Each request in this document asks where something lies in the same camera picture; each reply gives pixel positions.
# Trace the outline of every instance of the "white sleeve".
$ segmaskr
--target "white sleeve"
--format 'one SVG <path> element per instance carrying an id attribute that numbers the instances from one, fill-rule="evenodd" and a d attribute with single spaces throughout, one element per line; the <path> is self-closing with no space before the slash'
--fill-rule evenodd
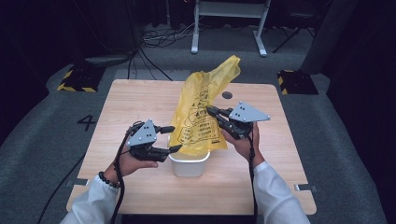
<path id="1" fill-rule="evenodd" d="M 79 195 L 61 224 L 108 223 L 116 207 L 118 189 L 110 187 L 97 175 L 88 191 Z"/>
<path id="2" fill-rule="evenodd" d="M 265 224 L 309 223 L 298 199 L 267 161 L 254 168 L 253 188 Z"/>

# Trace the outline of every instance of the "table top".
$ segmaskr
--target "table top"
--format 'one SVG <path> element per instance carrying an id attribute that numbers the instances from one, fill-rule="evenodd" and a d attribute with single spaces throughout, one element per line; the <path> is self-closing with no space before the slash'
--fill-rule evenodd
<path id="1" fill-rule="evenodd" d="M 115 80 L 97 122 L 78 178 L 93 179 L 114 160 L 125 131 L 136 121 L 153 119 L 169 126 L 177 108 L 183 82 L 158 80 Z M 267 84 L 230 83 L 215 99 L 218 108 L 234 108 L 244 101 L 271 116 L 258 122 L 260 150 L 264 158 L 287 182 L 308 215 L 316 213 L 311 191 L 295 191 L 294 184 L 307 184 L 304 168 L 276 88 Z M 167 147 L 168 134 L 158 134 L 155 147 Z M 120 214 L 252 215 L 253 196 L 248 163 L 228 144 L 211 152 L 199 177 L 176 177 L 168 158 L 157 169 L 140 169 L 124 177 L 125 194 Z M 73 187 L 67 203 L 88 186 Z"/>

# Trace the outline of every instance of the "yellow plastic bag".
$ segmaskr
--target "yellow plastic bag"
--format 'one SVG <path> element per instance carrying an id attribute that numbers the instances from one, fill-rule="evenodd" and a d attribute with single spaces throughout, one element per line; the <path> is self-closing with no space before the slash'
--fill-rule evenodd
<path id="1" fill-rule="evenodd" d="M 192 73 L 187 78 L 172 119 L 175 130 L 170 135 L 170 146 L 181 144 L 179 152 L 192 156 L 227 148 L 219 125 L 206 113 L 206 106 L 212 105 L 215 97 L 240 74 L 239 61 L 233 55 L 215 70 Z"/>

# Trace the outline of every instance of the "white bowl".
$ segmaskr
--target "white bowl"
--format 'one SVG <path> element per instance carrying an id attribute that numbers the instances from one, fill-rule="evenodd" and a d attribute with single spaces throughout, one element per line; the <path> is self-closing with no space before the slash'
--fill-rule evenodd
<path id="1" fill-rule="evenodd" d="M 201 176 L 205 170 L 207 158 L 210 152 L 202 156 L 189 156 L 181 152 L 169 154 L 172 161 L 172 168 L 175 176 L 197 177 Z"/>

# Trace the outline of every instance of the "hand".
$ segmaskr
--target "hand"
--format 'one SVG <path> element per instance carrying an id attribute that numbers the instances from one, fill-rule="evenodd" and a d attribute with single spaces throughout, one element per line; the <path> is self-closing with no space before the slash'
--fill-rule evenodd
<path id="1" fill-rule="evenodd" d="M 120 169 L 122 176 L 130 175 L 140 168 L 157 168 L 157 167 L 158 167 L 158 163 L 156 161 L 137 160 L 135 157 L 129 154 L 128 147 L 124 145 L 120 155 Z M 116 170 L 114 169 L 114 162 L 111 162 L 111 164 L 105 170 L 104 176 L 112 183 L 119 182 L 119 179 L 117 178 Z"/>
<path id="2" fill-rule="evenodd" d="M 247 161 L 250 155 L 250 142 L 247 138 L 235 140 L 227 131 L 221 130 L 221 133 L 224 135 L 224 138 L 227 142 L 233 144 L 235 146 L 236 151 L 243 156 Z M 259 143 L 260 143 L 260 133 L 259 126 L 257 122 L 253 122 L 253 131 L 249 134 L 250 137 L 253 138 L 253 147 L 255 157 L 253 159 L 253 167 L 256 167 L 263 161 L 265 161 L 264 157 L 260 153 Z"/>

